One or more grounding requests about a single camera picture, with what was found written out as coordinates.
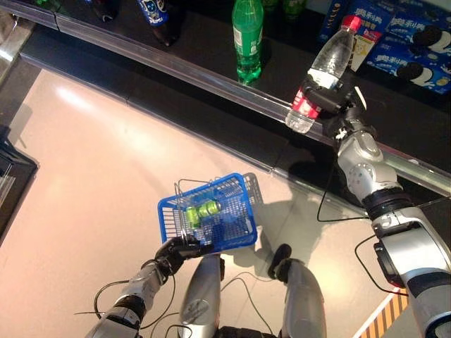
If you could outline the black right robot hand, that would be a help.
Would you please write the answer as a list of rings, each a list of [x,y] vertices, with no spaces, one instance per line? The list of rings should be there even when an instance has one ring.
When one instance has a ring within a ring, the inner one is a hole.
[[[321,111],[339,115],[350,108],[356,107],[356,103],[350,100],[350,96],[343,96],[338,92],[320,86],[310,77],[301,84],[303,102],[300,112],[306,117],[316,120]]]

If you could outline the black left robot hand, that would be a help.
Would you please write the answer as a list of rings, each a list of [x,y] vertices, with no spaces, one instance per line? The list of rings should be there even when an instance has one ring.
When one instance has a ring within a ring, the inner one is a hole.
[[[196,237],[187,234],[169,239],[156,252],[154,259],[159,271],[168,277],[176,274],[187,259],[198,258],[213,250],[213,244],[202,244]]]

